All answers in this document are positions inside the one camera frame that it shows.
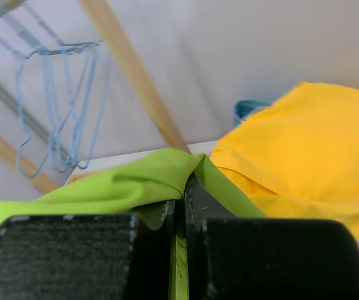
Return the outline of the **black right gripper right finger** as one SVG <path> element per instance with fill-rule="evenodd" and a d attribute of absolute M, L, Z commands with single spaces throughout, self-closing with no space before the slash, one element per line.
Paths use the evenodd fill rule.
<path fill-rule="evenodd" d="M 359 299 L 359 248 L 343 224 L 237 217 L 195 176 L 184 209 L 190 299 Z"/>

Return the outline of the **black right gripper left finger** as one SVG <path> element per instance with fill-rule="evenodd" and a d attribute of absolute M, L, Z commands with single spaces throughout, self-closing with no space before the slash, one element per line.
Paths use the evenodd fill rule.
<path fill-rule="evenodd" d="M 125 214 L 13 216 L 0 299 L 168 299 L 175 201 Z"/>

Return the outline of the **blue hanger of navy shorts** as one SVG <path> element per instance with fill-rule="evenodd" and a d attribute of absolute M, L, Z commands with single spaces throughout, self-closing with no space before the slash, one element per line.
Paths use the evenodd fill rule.
<path fill-rule="evenodd" d="M 76 114 L 76 117 L 78 117 L 78 120 L 74 120 L 73 118 L 70 118 L 67 121 L 66 125 L 64 126 L 64 129 L 61 132 L 62 148 L 64 148 L 66 151 L 68 151 L 68 150 L 70 150 L 70 148 L 72 148 L 74 136 L 75 136 L 75 134 L 73 133 L 73 129 L 74 129 L 74 126 L 77 125 L 79 122 L 80 100 L 83 99 L 81 94 L 84 91 L 85 84 L 86 84 L 86 77 L 87 77 L 87 74 L 89 71 L 89 67 L 91 66 L 90 50 L 94 47 L 99 47 L 101 45 L 102 41 L 98 40 L 98 41 L 74 42 L 73 44 L 76 44 L 76 43 L 80 44 L 83 47 L 83 51 L 78 52 L 78 53 L 73 53 L 70 56 L 68 56 L 70 74 L 71 74 L 70 57 L 73 55 L 82 54 L 82 53 L 84 53 L 86 56 L 85 56 L 84 65 L 83 65 L 81 73 L 79 75 L 77 84 L 74 84 L 74 81 L 72 79 L 72 74 L 71 74 L 72 92 L 74 93 L 74 95 L 76 97 L 76 102 L 74 105 L 74 112 Z"/>

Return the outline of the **lime green shorts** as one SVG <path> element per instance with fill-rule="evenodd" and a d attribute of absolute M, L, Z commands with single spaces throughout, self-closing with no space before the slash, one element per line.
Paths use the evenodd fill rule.
<path fill-rule="evenodd" d="M 0 201 L 0 225 L 13 216 L 125 214 L 140 206 L 173 200 L 175 227 L 168 299 L 187 299 L 184 191 L 192 176 L 235 216 L 263 217 L 263 212 L 206 155 L 190 155 L 166 148 L 140 160 L 86 176 L 35 201 Z"/>

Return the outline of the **yellow shorts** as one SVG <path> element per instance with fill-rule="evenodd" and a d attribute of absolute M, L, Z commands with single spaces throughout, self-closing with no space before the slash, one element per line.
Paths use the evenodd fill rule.
<path fill-rule="evenodd" d="M 300 83 L 210 158 L 267 216 L 334 219 L 359 239 L 359 89 Z"/>

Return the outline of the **light blue shorts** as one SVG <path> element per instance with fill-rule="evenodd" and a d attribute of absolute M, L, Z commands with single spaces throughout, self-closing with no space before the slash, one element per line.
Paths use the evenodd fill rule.
<path fill-rule="evenodd" d="M 234 106 L 234 127 L 236 128 L 242 121 L 247 119 L 251 114 L 264 110 L 272 105 L 268 101 L 260 100 L 241 100 Z"/>

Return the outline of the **blue hanger of light shorts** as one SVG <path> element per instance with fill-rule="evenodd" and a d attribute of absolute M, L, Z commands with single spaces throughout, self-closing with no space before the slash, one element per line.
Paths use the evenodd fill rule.
<path fill-rule="evenodd" d="M 3 4 L 0 1 L 0 13 L 3 13 L 3 21 L 13 29 L 13 31 L 16 33 L 16 35 L 24 41 L 25 44 L 27 44 L 31 48 L 31 52 L 35 50 L 35 48 L 43 48 L 44 54 L 38 53 L 33 55 L 37 56 L 41 62 L 41 70 L 42 70 L 42 76 L 44 80 L 44 99 L 46 102 L 46 116 L 48 118 L 48 121 L 51 125 L 50 132 L 52 133 L 52 141 L 62 147 L 61 142 L 61 132 L 64 129 L 64 126 L 66 125 L 67 121 L 70 118 L 73 118 L 74 120 L 78 120 L 78 117 L 76 117 L 76 114 L 74 112 L 74 105 L 76 102 L 76 97 L 74 93 L 72 92 L 72 81 L 71 81 L 71 74 L 69 69 L 69 59 L 68 56 L 70 56 L 73 53 L 81 53 L 83 51 L 83 47 L 76 43 L 76 44 L 69 44 L 64 42 L 57 34 L 52 30 L 51 27 L 47 25 L 45 20 L 36 12 L 36 10 L 31 7 L 30 5 L 26 4 L 24 1 L 19 1 L 19 5 L 27 12 L 31 17 L 34 18 L 34 20 L 37 22 L 37 24 L 49 35 L 53 38 L 53 40 L 58 45 L 57 49 L 49 49 L 44 43 L 41 42 L 40 39 L 35 37 L 33 33 L 30 32 L 30 30 L 23 25 L 21 21 L 19 21 L 15 16 L 12 15 L 12 13 L 7 11 L 7 6 Z M 54 70 L 52 66 L 52 57 L 53 56 L 60 56 L 63 60 L 63 66 L 64 66 L 64 75 L 65 75 L 65 81 L 66 81 L 66 89 L 69 99 L 69 109 L 68 112 L 65 115 L 62 115 L 59 109 L 59 105 L 57 102 L 57 90 L 56 90 L 56 81 L 55 81 L 55 75 Z M 19 91 L 22 94 L 21 85 L 17 85 L 17 73 L 14 80 L 15 83 L 15 89 L 16 93 Z M 57 173 L 64 173 L 67 171 L 67 169 L 72 168 L 72 155 L 70 154 L 70 150 L 67 151 L 67 156 L 64 159 L 60 154 L 54 153 L 54 158 L 52 159 L 49 164 L 53 168 L 53 170 Z"/>

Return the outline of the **blue hanger of yellow shorts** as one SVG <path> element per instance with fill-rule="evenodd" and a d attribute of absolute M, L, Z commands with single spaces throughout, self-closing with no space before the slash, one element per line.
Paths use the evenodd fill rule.
<path fill-rule="evenodd" d="M 17 71 L 17 85 L 20 86 L 21 73 L 24 69 L 25 62 L 33 55 L 41 53 L 44 54 L 43 48 L 37 47 L 33 52 L 24 54 L 17 49 L 13 48 L 5 39 L 0 36 L 0 44 L 2 47 L 12 53 L 13 57 L 20 63 L 20 67 Z M 22 100 L 22 94 L 18 91 L 16 97 L 7 92 L 7 90 L 0 84 L 0 100 L 9 108 L 19 119 L 21 129 L 26 133 L 26 140 L 22 142 L 16 154 L 16 159 L 13 160 L 13 165 L 17 167 L 17 170 L 26 178 L 34 178 L 40 174 L 41 169 L 45 165 L 46 161 L 51 162 L 54 158 L 53 154 L 60 154 L 64 159 L 67 156 L 67 151 L 52 141 L 52 133 L 47 131 L 37 119 L 29 113 L 24 107 L 24 101 Z M 40 165 L 35 171 L 26 172 L 23 169 L 24 158 L 22 156 L 23 147 L 28 144 L 32 139 L 32 134 L 36 134 L 47 144 L 47 151 L 42 159 Z"/>

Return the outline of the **blue hanger of camouflage shorts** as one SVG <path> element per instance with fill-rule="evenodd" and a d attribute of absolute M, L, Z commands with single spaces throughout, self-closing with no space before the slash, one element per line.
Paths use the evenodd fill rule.
<path fill-rule="evenodd" d="M 79 122 L 74 126 L 70 154 L 72 165 L 80 170 L 89 167 L 111 85 L 113 60 L 105 45 L 90 50 L 91 66 L 79 106 Z"/>

